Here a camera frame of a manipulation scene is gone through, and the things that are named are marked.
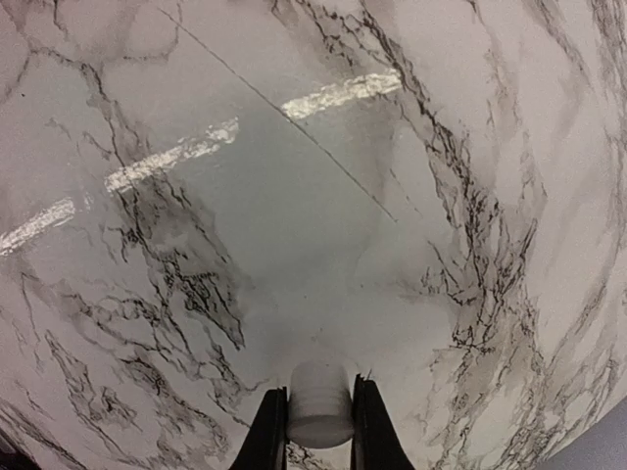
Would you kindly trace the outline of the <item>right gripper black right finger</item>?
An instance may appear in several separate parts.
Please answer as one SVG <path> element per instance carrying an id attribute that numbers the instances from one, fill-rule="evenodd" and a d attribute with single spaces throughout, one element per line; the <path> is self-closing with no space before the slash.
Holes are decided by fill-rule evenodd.
<path id="1" fill-rule="evenodd" d="M 351 470 L 414 470 L 374 380 L 356 377 L 352 417 Z"/>

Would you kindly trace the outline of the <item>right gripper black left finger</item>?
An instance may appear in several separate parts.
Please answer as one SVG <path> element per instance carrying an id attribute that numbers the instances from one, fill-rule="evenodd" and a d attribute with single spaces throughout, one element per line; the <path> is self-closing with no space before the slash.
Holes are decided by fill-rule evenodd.
<path id="1" fill-rule="evenodd" d="M 285 470 L 288 396 L 285 387 L 267 391 L 230 470 Z"/>

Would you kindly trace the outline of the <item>white glue stick cap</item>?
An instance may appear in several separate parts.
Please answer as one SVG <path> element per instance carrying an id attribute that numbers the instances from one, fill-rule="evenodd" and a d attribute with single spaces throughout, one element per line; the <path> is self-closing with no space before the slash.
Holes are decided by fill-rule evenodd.
<path id="1" fill-rule="evenodd" d="M 292 372 L 287 438 L 302 447 L 329 449 L 354 435 L 352 398 L 344 367 L 332 361 L 307 361 Z"/>

